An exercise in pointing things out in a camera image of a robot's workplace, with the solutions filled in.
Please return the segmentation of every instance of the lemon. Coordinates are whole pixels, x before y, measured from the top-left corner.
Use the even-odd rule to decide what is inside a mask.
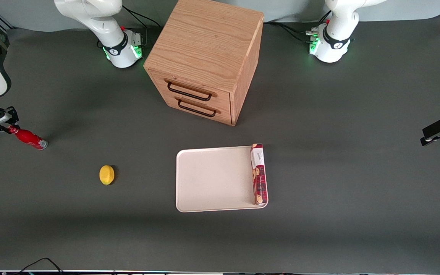
[[[113,179],[115,179],[115,171],[111,166],[105,165],[99,170],[99,179],[105,186],[107,186],[112,183]]]

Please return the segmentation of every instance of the gray wall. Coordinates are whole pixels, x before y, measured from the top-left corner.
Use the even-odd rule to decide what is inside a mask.
[[[323,0],[219,0],[220,2],[264,12],[266,21],[314,21],[326,11]],[[177,0],[123,0],[129,9],[167,21]],[[426,19],[440,15],[440,0],[388,0],[380,5],[358,10],[361,21]],[[80,23],[62,16],[53,0],[0,0],[0,14],[18,28],[57,31],[83,28]],[[120,25],[138,26],[125,10],[115,15]]]

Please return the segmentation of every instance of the black cable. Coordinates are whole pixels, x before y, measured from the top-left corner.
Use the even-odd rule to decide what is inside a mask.
[[[147,46],[147,31],[148,31],[148,28],[145,29],[145,43],[144,43],[144,47]]]
[[[6,23],[6,21],[4,21],[1,17],[0,17],[1,22],[5,23],[6,26],[8,26],[8,28],[10,29],[15,29],[12,26],[10,26],[8,23]]]
[[[322,22],[323,20],[325,20],[325,18],[327,18],[331,12],[332,12],[331,10],[328,11],[324,16],[322,16],[322,18],[319,20],[319,22]]]
[[[299,38],[298,36],[294,35],[292,32],[290,32],[289,29],[285,28],[284,26],[281,26],[281,25],[278,25],[278,26],[280,26],[281,28],[283,28],[283,30],[286,30],[286,32],[289,33],[289,34],[290,34],[293,38],[295,38],[296,40],[301,41],[301,42],[307,42],[307,40],[303,40],[303,39]]]
[[[35,262],[33,262],[33,263],[31,263],[31,264],[25,266],[22,270],[20,270],[20,271],[19,271],[18,273],[16,273],[15,275],[18,275],[18,274],[22,273],[24,270],[26,270],[26,269],[29,268],[30,266],[32,266],[32,265],[34,265],[34,264],[36,264],[36,263],[38,263],[38,262],[40,262],[40,261],[42,261],[42,260],[47,260],[47,261],[51,262],[51,263],[55,266],[55,268],[57,269],[57,271],[59,272],[59,274],[60,274],[60,275],[63,275],[63,272],[64,272],[64,271],[63,271],[61,268],[59,268],[59,266],[56,265],[51,259],[49,259],[49,258],[47,258],[47,257],[45,257],[45,258],[41,258],[41,259],[39,259],[39,260],[37,260],[37,261],[35,261]]]
[[[280,23],[280,22],[272,22],[272,21],[266,22],[265,24],[274,25],[274,26],[280,26],[281,28],[283,28],[283,30],[286,30],[287,33],[289,33],[293,38],[295,38],[298,41],[301,41],[301,42],[307,42],[308,41],[308,40],[301,39],[301,38],[299,38],[299,37],[297,37],[296,35],[293,34],[293,32],[294,33],[303,33],[303,34],[304,34],[304,32],[296,30],[296,29],[294,29],[294,28],[292,28],[290,26],[287,26],[286,24],[283,24],[283,23]]]
[[[129,9],[129,8],[125,7],[125,6],[123,6],[123,5],[122,5],[122,7],[123,7],[124,9],[126,9],[126,10],[127,10],[128,12],[130,12],[130,13],[134,13],[134,14],[140,16],[140,17],[143,17],[143,18],[145,18],[145,19],[148,19],[148,20],[154,22],[159,28],[161,27],[160,24],[157,23],[157,21],[155,21],[154,19],[150,19],[150,18],[148,18],[147,16],[142,15],[142,14],[140,14],[140,13],[138,13],[138,12],[135,12],[135,11],[133,11],[133,10],[131,10],[131,9]]]
[[[142,24],[142,26],[144,26],[144,28],[148,28],[148,26],[145,25],[142,21],[140,21],[140,19],[138,19],[138,17],[136,17],[135,14],[133,14],[129,9],[127,9],[127,8],[125,8],[125,9],[129,12],[129,14],[131,14],[133,17],[135,17],[135,19],[137,19],[137,21],[139,21]]]
[[[270,21],[270,22],[266,22],[266,24],[276,25],[276,26],[283,26],[283,27],[285,27],[285,28],[291,30],[292,32],[295,32],[295,33],[303,33],[303,34],[305,34],[304,32],[299,31],[299,30],[297,30],[297,29],[295,29],[295,28],[292,28],[292,27],[290,27],[290,26],[288,26],[288,25],[286,25],[286,24],[284,24],[284,23],[281,23],[281,22],[271,22],[271,21]]]

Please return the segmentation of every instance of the drawer handle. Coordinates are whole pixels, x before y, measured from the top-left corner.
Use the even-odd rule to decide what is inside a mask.
[[[186,107],[186,106],[182,106],[182,105],[181,105],[181,102],[182,102],[182,100],[181,100],[181,99],[178,99],[178,106],[179,106],[180,108],[185,109],[185,110],[188,110],[188,111],[191,111],[191,112],[194,112],[194,113],[199,113],[200,115],[204,115],[204,116],[207,116],[207,117],[214,117],[214,116],[217,114],[217,110],[213,110],[213,113],[203,113],[203,112],[201,112],[201,111],[197,111],[197,110],[195,110],[195,109],[193,109],[193,108],[189,108],[189,107]]]
[[[172,85],[172,83],[169,81],[167,83],[167,89],[169,89],[171,92],[177,92],[178,94],[189,96],[189,97],[192,97],[194,99],[201,100],[201,101],[209,101],[212,98],[212,94],[208,94],[207,97],[201,97],[201,96],[197,96],[197,95],[194,95],[194,94],[188,94],[187,92],[182,92],[182,91],[180,91],[178,89],[173,89],[173,88],[171,88],[171,85]]]

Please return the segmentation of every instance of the wood grain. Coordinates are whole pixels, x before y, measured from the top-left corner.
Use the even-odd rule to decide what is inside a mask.
[[[179,0],[144,66],[232,92],[263,17],[211,0]]]
[[[211,119],[235,125],[257,66],[263,20],[261,12],[241,7],[179,0],[144,68],[169,106],[189,112],[178,107],[180,99],[216,110]],[[182,92],[212,97],[201,101],[171,92],[168,82]]]
[[[239,78],[237,80],[237,86],[231,97],[231,112],[232,112],[232,125],[237,124],[237,119],[241,113],[244,100],[248,93],[252,77],[257,68],[257,63],[259,60],[259,50],[260,50],[260,38],[262,34],[262,21],[259,23],[258,29],[254,35],[254,40],[247,51],[247,56],[243,62],[243,67],[239,72]]]

